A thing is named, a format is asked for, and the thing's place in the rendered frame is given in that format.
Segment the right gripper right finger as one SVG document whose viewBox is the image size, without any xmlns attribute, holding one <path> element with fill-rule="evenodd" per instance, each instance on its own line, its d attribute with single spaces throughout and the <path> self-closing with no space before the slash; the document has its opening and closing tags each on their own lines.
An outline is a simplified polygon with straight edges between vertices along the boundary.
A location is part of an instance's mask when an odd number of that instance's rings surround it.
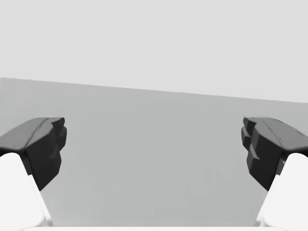
<svg viewBox="0 0 308 231">
<path fill-rule="evenodd" d="M 308 227 L 308 135 L 270 117 L 244 117 L 250 175 L 268 192 L 260 227 Z"/>
</svg>

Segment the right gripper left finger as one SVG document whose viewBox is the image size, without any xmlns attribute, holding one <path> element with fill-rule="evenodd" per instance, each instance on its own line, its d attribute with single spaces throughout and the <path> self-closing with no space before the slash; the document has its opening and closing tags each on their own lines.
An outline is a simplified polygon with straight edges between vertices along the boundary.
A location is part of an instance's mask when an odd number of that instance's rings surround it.
<svg viewBox="0 0 308 231">
<path fill-rule="evenodd" d="M 40 192 L 60 171 L 64 124 L 38 117 L 0 136 L 0 227 L 53 226 Z"/>
</svg>

